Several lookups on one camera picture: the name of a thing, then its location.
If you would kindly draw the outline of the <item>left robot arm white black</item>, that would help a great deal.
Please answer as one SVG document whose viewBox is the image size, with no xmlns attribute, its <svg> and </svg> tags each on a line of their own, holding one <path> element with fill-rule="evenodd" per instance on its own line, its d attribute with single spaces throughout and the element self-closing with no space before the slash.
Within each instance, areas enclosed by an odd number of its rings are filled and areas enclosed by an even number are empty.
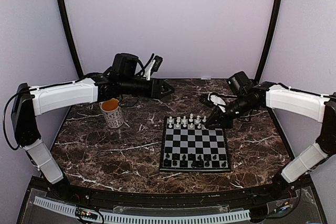
<svg viewBox="0 0 336 224">
<path fill-rule="evenodd" d="M 66 175 L 42 141 L 36 117 L 65 107 L 105 102 L 124 95 L 159 100 L 175 91 L 165 80 L 152 77 L 162 62 L 162 57 L 153 54 L 144 65 L 136 55 L 119 53 L 103 73 L 92 72 L 75 81 L 48 86 L 20 84 L 9 99 L 13 103 L 11 121 L 17 143 L 12 150 L 23 148 L 46 180 L 54 185 L 54 193 L 63 201 L 71 200 L 74 189 L 66 183 Z"/>
</svg>

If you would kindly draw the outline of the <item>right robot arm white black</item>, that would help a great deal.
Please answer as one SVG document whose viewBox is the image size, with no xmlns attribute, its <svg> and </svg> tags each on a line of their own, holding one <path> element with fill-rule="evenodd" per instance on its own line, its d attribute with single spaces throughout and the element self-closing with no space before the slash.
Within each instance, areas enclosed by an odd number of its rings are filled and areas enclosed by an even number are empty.
<svg viewBox="0 0 336 224">
<path fill-rule="evenodd" d="M 232 101 L 225 101 L 216 92 L 202 94 L 199 98 L 201 103 L 213 108 L 205 123 L 208 129 L 230 129 L 235 119 L 258 107 L 274 111 L 277 119 L 288 114 L 295 126 L 300 125 L 299 118 L 309 125 L 320 125 L 313 132 L 315 140 L 301 153 L 296 153 L 295 158 L 272 178 L 273 184 L 268 187 L 271 199 L 280 199 L 287 193 L 288 184 L 335 155 L 335 94 L 303 91 L 281 82 L 256 83 L 243 71 L 229 77 L 226 83 L 234 95 Z"/>
</svg>

